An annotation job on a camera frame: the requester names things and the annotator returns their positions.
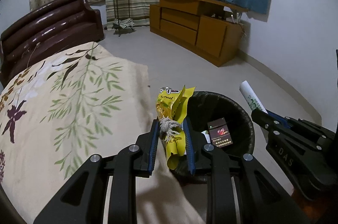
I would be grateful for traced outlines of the black cigarette box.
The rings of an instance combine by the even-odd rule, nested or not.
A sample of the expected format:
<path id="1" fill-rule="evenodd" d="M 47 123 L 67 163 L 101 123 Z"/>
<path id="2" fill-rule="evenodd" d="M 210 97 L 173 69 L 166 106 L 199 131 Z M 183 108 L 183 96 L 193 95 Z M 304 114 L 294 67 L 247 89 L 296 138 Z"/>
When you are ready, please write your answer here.
<path id="1" fill-rule="evenodd" d="M 211 142 L 214 146 L 223 148 L 233 144 L 228 125 L 224 118 L 207 123 Z"/>

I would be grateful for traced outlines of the white green tube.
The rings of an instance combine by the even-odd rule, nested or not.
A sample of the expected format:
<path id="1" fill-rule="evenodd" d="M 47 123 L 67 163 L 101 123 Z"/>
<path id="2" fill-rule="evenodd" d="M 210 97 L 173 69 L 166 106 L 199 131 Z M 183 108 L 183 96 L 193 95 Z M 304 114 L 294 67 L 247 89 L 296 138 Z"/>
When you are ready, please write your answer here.
<path id="1" fill-rule="evenodd" d="M 252 111 L 259 109 L 260 111 L 267 113 L 267 110 L 247 81 L 241 83 L 239 90 Z"/>

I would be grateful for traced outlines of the yellow snack wrapper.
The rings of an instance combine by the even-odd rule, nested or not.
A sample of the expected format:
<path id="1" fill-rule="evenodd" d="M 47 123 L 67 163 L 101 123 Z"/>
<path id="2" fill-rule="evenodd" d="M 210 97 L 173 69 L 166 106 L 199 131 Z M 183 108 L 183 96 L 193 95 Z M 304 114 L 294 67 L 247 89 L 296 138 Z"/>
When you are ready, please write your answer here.
<path id="1" fill-rule="evenodd" d="M 187 117 L 188 101 L 194 91 L 194 87 L 183 87 L 181 90 L 162 87 L 156 100 L 160 138 L 166 151 L 167 166 L 170 170 L 176 169 L 180 158 L 187 154 L 187 137 L 183 122 Z"/>

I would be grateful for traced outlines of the black lined trash bin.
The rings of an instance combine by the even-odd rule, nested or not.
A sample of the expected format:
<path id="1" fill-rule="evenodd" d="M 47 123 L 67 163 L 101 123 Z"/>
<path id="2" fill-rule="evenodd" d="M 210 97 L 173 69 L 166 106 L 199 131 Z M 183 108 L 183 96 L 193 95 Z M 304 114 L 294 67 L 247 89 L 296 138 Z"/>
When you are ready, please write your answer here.
<path id="1" fill-rule="evenodd" d="M 211 142 L 207 123 L 224 118 L 233 144 L 219 148 Z M 234 100 L 219 93 L 196 91 L 188 101 L 187 117 L 183 122 L 186 132 L 187 154 L 183 156 L 172 174 L 181 186 L 205 184 L 211 173 L 211 159 L 202 155 L 205 144 L 211 144 L 227 155 L 230 175 L 243 171 L 244 154 L 252 154 L 255 143 L 253 123 L 246 111 Z"/>

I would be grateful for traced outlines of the floral beige tablecloth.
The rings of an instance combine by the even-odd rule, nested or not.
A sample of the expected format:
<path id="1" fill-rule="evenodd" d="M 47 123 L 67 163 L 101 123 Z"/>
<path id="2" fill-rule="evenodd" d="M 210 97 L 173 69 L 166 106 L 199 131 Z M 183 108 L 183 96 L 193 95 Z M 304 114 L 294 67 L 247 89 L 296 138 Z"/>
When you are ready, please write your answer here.
<path id="1" fill-rule="evenodd" d="M 91 155 L 152 124 L 148 68 L 96 42 L 29 61 L 1 93 L 1 186 L 26 223 Z"/>

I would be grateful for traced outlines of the white router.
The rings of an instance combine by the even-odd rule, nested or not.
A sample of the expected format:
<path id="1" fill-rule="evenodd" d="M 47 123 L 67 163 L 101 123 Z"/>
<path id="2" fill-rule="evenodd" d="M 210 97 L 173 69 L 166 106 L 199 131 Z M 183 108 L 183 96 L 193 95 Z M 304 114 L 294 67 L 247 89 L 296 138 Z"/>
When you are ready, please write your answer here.
<path id="1" fill-rule="evenodd" d="M 242 18 L 242 13 L 235 12 L 235 13 L 232 13 L 230 17 L 231 17 L 232 23 L 239 24 Z"/>

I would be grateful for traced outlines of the wooden TV cabinet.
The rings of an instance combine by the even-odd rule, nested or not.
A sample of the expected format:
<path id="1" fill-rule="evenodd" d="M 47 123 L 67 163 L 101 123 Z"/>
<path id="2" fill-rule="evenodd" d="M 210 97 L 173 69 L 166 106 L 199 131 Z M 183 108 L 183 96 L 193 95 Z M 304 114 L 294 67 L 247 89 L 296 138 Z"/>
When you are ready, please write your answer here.
<path id="1" fill-rule="evenodd" d="M 248 11 L 219 0 L 159 0 L 150 5 L 150 31 L 220 67 L 236 56 L 244 33 L 230 16 Z"/>

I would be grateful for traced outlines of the dark brown leather sofa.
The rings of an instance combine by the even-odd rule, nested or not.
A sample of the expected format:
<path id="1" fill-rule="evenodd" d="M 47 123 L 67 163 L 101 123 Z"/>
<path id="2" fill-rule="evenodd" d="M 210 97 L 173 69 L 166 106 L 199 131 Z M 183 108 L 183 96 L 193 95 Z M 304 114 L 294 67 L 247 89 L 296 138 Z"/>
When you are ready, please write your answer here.
<path id="1" fill-rule="evenodd" d="M 1 34 L 1 84 L 55 53 L 103 39 L 100 11 L 88 0 L 51 1 Z"/>

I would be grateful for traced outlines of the black metal plant stand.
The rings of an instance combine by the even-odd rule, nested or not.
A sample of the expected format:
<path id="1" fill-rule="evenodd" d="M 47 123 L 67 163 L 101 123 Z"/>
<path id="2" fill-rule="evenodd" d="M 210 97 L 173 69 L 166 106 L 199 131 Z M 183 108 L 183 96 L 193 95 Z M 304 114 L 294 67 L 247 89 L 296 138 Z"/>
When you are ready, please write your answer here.
<path id="1" fill-rule="evenodd" d="M 127 0 L 127 7 L 122 4 L 122 0 L 113 0 L 113 21 L 112 28 L 120 37 L 124 30 L 134 32 L 135 22 L 131 17 L 131 3 Z"/>

